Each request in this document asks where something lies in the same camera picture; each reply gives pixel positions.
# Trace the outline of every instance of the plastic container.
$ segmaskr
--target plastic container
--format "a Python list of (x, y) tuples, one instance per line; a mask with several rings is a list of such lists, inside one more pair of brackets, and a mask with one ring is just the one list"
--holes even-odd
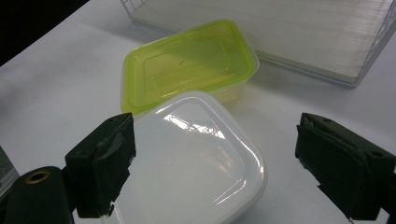
[(137, 115), (191, 90), (237, 99), (259, 63), (233, 21), (212, 21), (132, 50), (123, 64), (122, 112)]
[(125, 224), (228, 223), (262, 196), (262, 154), (205, 92), (151, 110), (134, 134), (137, 154), (118, 198)]

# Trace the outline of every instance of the green lid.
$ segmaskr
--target green lid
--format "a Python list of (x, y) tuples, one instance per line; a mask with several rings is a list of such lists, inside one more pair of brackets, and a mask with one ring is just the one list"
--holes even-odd
[(232, 86), (258, 66), (233, 21), (212, 21), (132, 50), (123, 65), (121, 110), (137, 115), (182, 91)]

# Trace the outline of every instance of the white tabletop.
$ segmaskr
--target white tabletop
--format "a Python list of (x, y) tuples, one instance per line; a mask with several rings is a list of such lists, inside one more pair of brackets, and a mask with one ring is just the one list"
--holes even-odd
[[(18, 172), (64, 167), (71, 148), (121, 113), (126, 54), (166, 35), (133, 24), (119, 1), (91, 0), (0, 67), (0, 145)], [(355, 89), (261, 62), (243, 97), (226, 105), (269, 172), (263, 196), (235, 223), (348, 223), (294, 158), (296, 125), (302, 112), (318, 114), (396, 154), (395, 53), (396, 36)], [(375, 223), (386, 220), (381, 212)]]

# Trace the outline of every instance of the white lid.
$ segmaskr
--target white lid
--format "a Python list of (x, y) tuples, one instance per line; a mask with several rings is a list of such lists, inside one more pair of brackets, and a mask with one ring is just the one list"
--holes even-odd
[(262, 196), (260, 151), (204, 92), (163, 103), (134, 134), (137, 155), (118, 198), (126, 224), (226, 223)]

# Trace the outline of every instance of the white table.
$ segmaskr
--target white table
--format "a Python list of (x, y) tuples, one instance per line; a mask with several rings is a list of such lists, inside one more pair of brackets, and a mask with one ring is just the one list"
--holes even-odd
[[(64, 167), (71, 148), (120, 113), (126, 54), (166, 35), (133, 24), (119, 1), (91, 0), (0, 67), (0, 144), (18, 172)], [(263, 196), (235, 223), (347, 223), (294, 158), (296, 125), (302, 112), (318, 114), (396, 154), (395, 54), (396, 36), (355, 89), (261, 63), (242, 99), (226, 105), (269, 171)]]

